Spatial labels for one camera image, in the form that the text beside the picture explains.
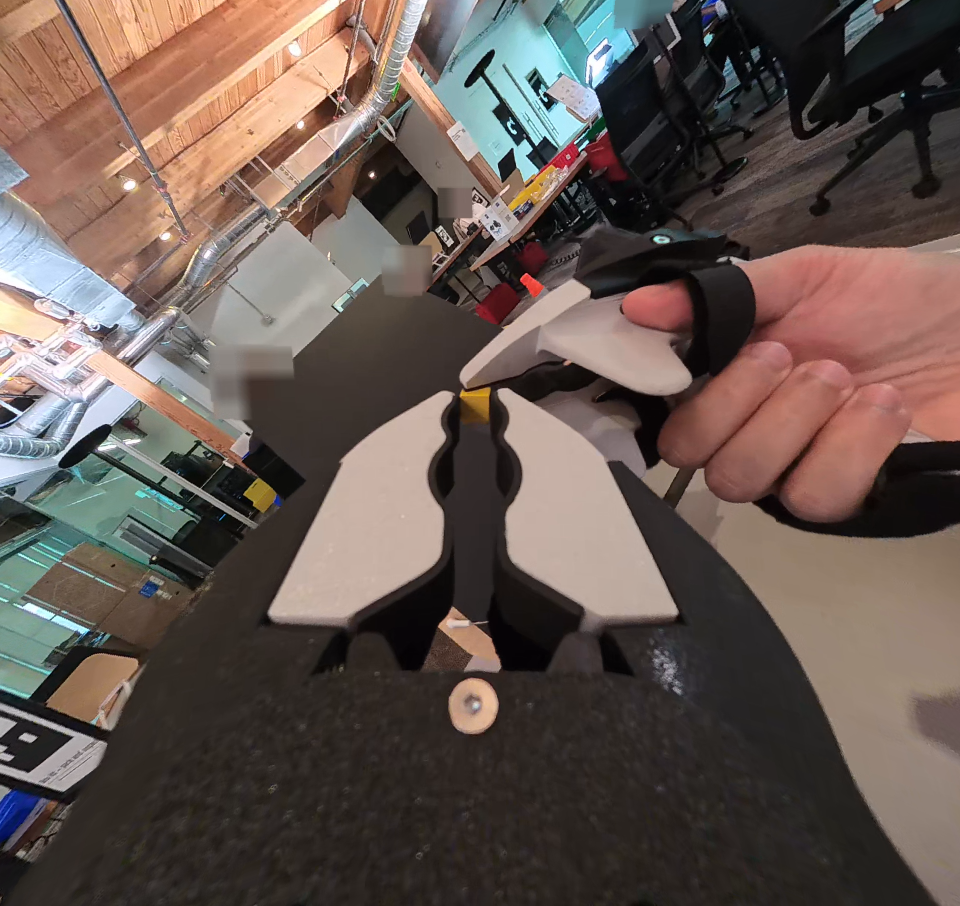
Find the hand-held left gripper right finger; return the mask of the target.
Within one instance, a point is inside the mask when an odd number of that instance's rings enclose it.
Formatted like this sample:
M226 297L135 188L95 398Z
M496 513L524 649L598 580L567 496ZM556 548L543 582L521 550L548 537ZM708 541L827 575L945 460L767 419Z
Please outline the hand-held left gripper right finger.
M492 392L503 527L494 600L518 634L673 623L678 606L605 457L508 388Z

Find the printed tag board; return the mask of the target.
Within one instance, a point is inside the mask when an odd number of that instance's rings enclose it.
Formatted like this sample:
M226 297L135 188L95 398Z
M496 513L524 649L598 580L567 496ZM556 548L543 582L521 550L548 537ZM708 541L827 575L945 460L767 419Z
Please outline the printed tag board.
M1 784L71 803L103 760L109 738L89 722L2 692Z

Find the silver spiral ventilation duct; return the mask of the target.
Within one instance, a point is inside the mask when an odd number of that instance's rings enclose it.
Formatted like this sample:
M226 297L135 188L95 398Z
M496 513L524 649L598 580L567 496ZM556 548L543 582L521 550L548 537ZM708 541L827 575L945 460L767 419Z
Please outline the silver spiral ventilation duct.
M334 152L340 152L376 125L390 102L407 60L428 0L398 0L386 24L383 48L371 74L366 94L356 107L332 122L320 137Z

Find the long wooden table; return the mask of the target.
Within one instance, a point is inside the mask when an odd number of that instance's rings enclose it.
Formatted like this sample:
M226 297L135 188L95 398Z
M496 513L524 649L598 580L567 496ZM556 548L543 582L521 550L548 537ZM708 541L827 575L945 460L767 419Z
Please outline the long wooden table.
M475 241L482 237L484 231L486 231L487 236L491 237L494 242L484 253L486 259L480 257L475 261L475 265L478 267L488 262L511 244L518 242L522 236L526 235L526 233L534 227L542 216L546 215L550 206L557 201L562 192L577 180L582 171L589 168L589 163L590 157L586 153L581 152L576 157L575 162L569 167L562 169L556 175L553 175L547 181L549 188L544 190L539 200L534 202L528 212L522 217L517 217L514 212L510 212L510 215L506 216L505 219L499 218L497 215L499 207L502 206L504 209L507 209L507 206L501 201L501 196L498 194L490 202L490 205L493 208L494 224L499 223L502 228L498 231L494 230L491 232L486 220L481 217L477 223L478 229L460 242L454 250L442 258L438 264L435 264L431 281L433 283L437 282L441 276L449 271L457 259L464 254Z

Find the grey desk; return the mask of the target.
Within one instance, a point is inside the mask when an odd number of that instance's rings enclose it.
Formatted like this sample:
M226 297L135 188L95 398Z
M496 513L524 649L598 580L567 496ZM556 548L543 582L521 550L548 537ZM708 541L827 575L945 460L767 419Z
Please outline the grey desk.
M958 904L956 528L846 538L725 504L679 511L610 468L686 625L621 640L651 679L734 727L830 820L864 902Z

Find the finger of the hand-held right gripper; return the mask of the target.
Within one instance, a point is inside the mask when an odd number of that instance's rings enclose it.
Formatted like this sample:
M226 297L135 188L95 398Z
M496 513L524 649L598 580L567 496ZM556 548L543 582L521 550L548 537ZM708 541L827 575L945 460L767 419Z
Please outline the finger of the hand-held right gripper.
M514 379L547 362L568 362L563 348L546 336L548 326L591 299L576 280L543 292L534 304L470 359L460 372L464 389L490 387Z

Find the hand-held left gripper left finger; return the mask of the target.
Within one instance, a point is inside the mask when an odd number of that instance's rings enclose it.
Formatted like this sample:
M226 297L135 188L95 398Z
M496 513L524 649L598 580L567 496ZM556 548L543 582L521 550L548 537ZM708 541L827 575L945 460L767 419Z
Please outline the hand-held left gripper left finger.
M269 606L283 626L346 629L425 576L445 549L436 468L456 396L436 392L369 433L340 462Z

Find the small blue box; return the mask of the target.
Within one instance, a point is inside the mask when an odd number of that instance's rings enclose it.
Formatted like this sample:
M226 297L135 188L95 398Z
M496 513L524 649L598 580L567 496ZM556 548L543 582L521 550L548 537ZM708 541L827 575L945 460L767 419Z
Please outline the small blue box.
M30 825L46 805L46 799L29 792L6 791L1 798L1 848L8 846L25 825Z

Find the wooden panel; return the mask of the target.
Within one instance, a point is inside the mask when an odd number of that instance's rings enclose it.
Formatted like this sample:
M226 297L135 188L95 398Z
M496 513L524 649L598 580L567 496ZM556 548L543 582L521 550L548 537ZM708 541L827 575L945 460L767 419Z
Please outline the wooden panel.
M46 706L101 730L113 731L140 673L137 659L98 652L79 663L46 700Z

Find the cardboard boxes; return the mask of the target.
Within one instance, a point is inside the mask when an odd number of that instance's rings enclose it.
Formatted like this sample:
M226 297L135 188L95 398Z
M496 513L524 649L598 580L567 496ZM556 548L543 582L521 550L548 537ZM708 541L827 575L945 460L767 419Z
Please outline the cardboard boxes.
M81 544L44 573L25 601L140 650L156 647L193 591L118 552Z

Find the black office chair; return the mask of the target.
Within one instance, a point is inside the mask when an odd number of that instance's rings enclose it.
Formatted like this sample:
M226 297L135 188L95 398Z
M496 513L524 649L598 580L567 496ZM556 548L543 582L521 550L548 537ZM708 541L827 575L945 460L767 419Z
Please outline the black office chair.
M715 196L742 173L746 156L728 159L719 140L754 132L737 122L712 124L708 112L726 81L707 54L702 0L686 0L671 16L678 44L666 48L667 22L653 26L597 89L606 132L630 184L654 211L685 226L678 205L702 190Z
M941 187L930 157L930 120L958 108L958 82L925 84L958 54L959 0L908 0L851 48L845 28L866 0L724 0L779 61L791 130L808 141L853 120L893 95L899 108L883 114L855 140L846 165L816 192L810 213L829 212L828 193L903 132L912 134L920 179L913 195Z

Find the black ceiling pipe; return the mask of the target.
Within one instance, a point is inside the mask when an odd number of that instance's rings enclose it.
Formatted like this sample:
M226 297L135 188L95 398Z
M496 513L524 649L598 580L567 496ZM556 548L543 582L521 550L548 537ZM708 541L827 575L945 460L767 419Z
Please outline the black ceiling pipe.
M122 127L126 131L127 138L130 140L131 144L135 147L136 153L141 161L141 164L145 167L147 173L150 176L150 181L154 191L162 198L163 203L166 205L169 212L172 214L174 219L174 225L179 233L179 241L182 245L185 245L187 240L190 238L189 230L186 228L186 224L181 216L179 210L177 209L176 204L169 192L169 188L165 180L162 179L159 170L154 164L153 160L150 158L150 155L145 147L145 144L140 139L138 132L136 131L130 117L128 116L126 110L124 109L120 99L116 96L114 87L111 84L110 79L104 73L101 62L96 56L93 48L90 47L87 36L84 34L79 22L76 19L74 11L70 6L68 0L53 0L56 6L56 9L64 19L67 27L74 36L78 48L80 48L83 53L86 61L89 63L92 72L94 73L98 83L100 84L103 95L106 96L109 101L113 111L118 117Z

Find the large insulated silver duct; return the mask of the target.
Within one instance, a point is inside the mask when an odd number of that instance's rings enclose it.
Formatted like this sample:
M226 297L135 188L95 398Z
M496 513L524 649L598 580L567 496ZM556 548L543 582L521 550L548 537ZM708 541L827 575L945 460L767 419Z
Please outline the large insulated silver duct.
M84 265L26 202L1 195L1 281L82 318L89 328L117 327L126 337L115 356L135 364L182 319L169 307L145 319L117 288Z

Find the black round floor lamp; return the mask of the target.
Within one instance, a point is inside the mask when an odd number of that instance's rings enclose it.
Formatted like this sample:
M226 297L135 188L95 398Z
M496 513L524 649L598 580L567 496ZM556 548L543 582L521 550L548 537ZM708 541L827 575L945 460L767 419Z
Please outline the black round floor lamp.
M498 86L493 82L489 75L489 70L495 58L495 53L496 52L491 49L481 57L479 62L473 67L466 79L463 81L463 87L470 89L478 83L484 84L495 100L495 105L491 109L491 112L493 113L494 118L498 120L501 127L503 127L504 132L507 132L510 135L510 138L514 144L518 145L521 143L526 143L535 153L538 149L538 141L531 136L530 132L520 119L519 114L513 108L511 108L508 100L499 91Z

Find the person's right hand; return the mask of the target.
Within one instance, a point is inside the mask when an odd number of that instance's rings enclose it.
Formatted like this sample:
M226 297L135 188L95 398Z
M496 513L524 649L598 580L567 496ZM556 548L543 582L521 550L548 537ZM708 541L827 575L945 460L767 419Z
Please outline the person's right hand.
M852 519L910 431L959 438L959 264L945 252L809 245L743 265L747 344L667 417L657 452L727 503L774 495Z

